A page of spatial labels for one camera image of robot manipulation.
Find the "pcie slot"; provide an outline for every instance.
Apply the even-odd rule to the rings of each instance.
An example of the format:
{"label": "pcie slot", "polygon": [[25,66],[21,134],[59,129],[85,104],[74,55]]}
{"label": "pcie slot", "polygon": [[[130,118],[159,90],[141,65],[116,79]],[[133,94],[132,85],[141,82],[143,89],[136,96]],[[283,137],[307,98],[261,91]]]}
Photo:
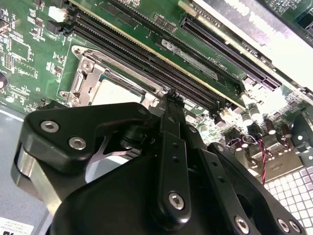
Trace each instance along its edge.
{"label": "pcie slot", "polygon": [[120,63],[131,66],[140,74],[153,78],[154,82],[176,88],[184,97],[206,109],[216,110],[219,108],[219,104],[222,105],[224,100],[222,97],[192,81],[184,74],[178,76],[180,71],[166,64],[154,54],[149,54],[130,40],[120,37],[114,30],[93,20],[89,15],[80,12],[80,15],[75,15],[72,22],[68,23],[65,26],[67,34],[75,33],[81,36]]}
{"label": "pcie slot", "polygon": [[239,52],[236,52],[235,49],[230,48],[229,45],[226,45],[223,40],[219,39],[216,35],[210,32],[200,22],[194,20],[192,16],[186,16],[181,24],[181,28],[193,35],[199,41],[206,44],[227,61],[240,68],[251,79],[260,85],[271,91],[274,91],[281,86],[281,83],[273,80],[257,65],[252,64],[247,58],[242,56]]}
{"label": "pcie slot", "polygon": [[117,9],[119,9],[121,12],[125,13],[126,15],[130,16],[146,28],[150,29],[154,33],[160,36],[160,38],[164,38],[167,41],[173,43],[177,47],[180,48],[181,51],[188,54],[190,57],[198,61],[199,63],[205,65],[212,71],[214,71],[218,76],[228,78],[230,80],[233,80],[235,82],[238,82],[238,80],[232,76],[230,76],[227,72],[215,67],[210,62],[208,62],[207,58],[200,54],[200,52],[194,50],[184,42],[182,42],[180,39],[166,31],[165,29],[159,27],[155,22],[151,21],[144,15],[140,14],[139,12],[135,11],[131,7],[127,6],[121,1],[118,0],[110,0],[110,3],[115,6]]}

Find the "white connector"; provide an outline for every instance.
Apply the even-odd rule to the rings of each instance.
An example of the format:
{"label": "white connector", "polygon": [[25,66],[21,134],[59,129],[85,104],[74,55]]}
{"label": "white connector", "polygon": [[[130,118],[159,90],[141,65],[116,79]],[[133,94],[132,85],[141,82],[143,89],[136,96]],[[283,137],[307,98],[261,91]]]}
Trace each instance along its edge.
{"label": "white connector", "polygon": [[48,14],[54,21],[56,22],[63,22],[67,17],[67,10],[60,9],[55,6],[49,7],[49,14]]}

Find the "red and black wire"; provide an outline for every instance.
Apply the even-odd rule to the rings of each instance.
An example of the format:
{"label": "red and black wire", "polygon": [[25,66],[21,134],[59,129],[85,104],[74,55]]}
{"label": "red and black wire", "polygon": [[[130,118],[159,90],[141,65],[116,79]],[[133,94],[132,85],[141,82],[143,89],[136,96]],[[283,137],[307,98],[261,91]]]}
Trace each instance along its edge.
{"label": "red and black wire", "polygon": [[262,163],[263,163],[263,168],[262,168],[262,184],[265,184],[265,176],[266,176],[266,149],[263,143],[263,140],[259,140],[259,145],[260,145],[260,150],[262,152]]}

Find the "mounting arm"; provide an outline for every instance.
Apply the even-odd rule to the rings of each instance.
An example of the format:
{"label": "mounting arm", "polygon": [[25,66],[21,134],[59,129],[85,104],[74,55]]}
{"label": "mounting arm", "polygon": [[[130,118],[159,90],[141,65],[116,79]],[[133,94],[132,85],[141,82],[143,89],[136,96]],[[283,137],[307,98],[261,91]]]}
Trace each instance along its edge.
{"label": "mounting arm", "polygon": [[[23,124],[12,177],[54,215],[50,235],[298,235],[298,221],[219,143],[186,124],[172,92],[157,108],[124,103],[41,110]],[[89,163],[130,160],[86,183]]]}

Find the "perforated metal grille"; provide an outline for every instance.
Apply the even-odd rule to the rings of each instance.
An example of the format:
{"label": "perforated metal grille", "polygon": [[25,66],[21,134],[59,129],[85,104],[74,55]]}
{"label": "perforated metal grille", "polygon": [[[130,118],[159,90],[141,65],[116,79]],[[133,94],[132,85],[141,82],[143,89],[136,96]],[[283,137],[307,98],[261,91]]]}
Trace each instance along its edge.
{"label": "perforated metal grille", "polygon": [[265,188],[313,235],[313,167],[268,182]]}

